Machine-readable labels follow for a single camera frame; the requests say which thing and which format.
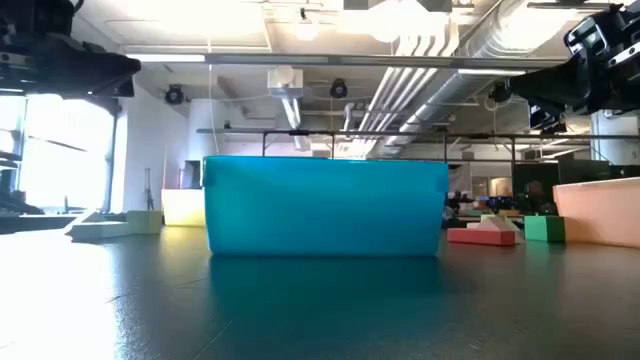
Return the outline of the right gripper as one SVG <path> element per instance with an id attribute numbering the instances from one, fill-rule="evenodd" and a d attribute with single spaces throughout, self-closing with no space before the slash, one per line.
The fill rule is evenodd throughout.
<path id="1" fill-rule="evenodd" d="M 639 5 L 611 4 L 564 36 L 574 61 L 511 77 L 508 90 L 529 105 L 529 127 L 563 131 L 560 115 L 639 108 Z"/>

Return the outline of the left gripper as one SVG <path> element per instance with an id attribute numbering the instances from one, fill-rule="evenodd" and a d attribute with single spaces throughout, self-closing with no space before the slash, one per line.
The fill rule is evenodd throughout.
<path id="1" fill-rule="evenodd" d="M 132 98 L 139 60 L 71 38 L 83 1 L 1 2 L 1 93 Z"/>

